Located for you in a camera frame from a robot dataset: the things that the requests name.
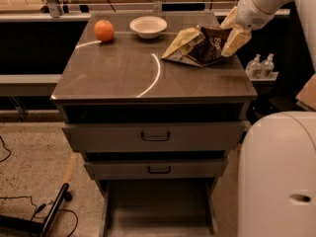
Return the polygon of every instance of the drawer cabinet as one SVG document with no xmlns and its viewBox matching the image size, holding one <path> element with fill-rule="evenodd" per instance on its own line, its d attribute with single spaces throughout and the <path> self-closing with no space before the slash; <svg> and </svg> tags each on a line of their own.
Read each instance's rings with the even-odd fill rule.
<svg viewBox="0 0 316 237">
<path fill-rule="evenodd" d="M 93 180 L 178 179 L 220 177 L 227 159 L 86 162 Z"/>
<path fill-rule="evenodd" d="M 74 151 L 142 152 L 231 150 L 241 121 L 193 123 L 68 124 L 63 131 Z"/>
</svg>

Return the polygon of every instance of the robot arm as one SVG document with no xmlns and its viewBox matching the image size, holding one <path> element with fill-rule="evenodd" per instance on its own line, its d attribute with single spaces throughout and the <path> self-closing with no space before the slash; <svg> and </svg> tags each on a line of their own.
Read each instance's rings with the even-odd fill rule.
<svg viewBox="0 0 316 237">
<path fill-rule="evenodd" d="M 244 28 L 259 30 L 284 4 L 292 0 L 240 0 L 236 11 L 236 23 Z"/>
<path fill-rule="evenodd" d="M 275 12 L 282 5 L 290 1 L 295 2 L 314 70 L 316 71 L 316 0 L 240 0 L 234 12 L 235 19 L 233 22 L 236 24 L 237 29 L 242 28 L 245 30 L 244 32 L 259 30 L 275 16 Z M 241 39 L 239 39 L 237 44 L 234 43 L 234 40 L 238 39 L 238 37 L 233 35 L 236 35 L 237 32 L 240 33 L 240 30 L 232 31 L 232 36 L 228 39 L 233 43 L 230 46 L 228 43 L 226 46 L 228 55 L 231 55 L 242 44 L 246 43 L 244 41 L 244 43 L 240 44 L 242 42 Z"/>
</svg>

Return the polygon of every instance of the bag of chips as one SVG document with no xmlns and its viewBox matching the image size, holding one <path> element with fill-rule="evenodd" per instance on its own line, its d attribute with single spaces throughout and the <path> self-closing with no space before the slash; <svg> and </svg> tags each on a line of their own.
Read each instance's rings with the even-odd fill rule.
<svg viewBox="0 0 316 237">
<path fill-rule="evenodd" d="M 196 27 L 180 31 L 162 59 L 205 67 L 222 60 L 221 51 L 231 30 Z"/>
</svg>

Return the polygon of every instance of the bowl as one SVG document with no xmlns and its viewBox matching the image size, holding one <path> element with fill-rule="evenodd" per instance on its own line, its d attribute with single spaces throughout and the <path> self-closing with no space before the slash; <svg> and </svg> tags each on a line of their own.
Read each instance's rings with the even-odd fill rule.
<svg viewBox="0 0 316 237">
<path fill-rule="evenodd" d="M 143 39 L 155 39 L 167 28 L 167 22 L 159 17 L 148 16 L 134 19 L 129 24 Z"/>
</svg>

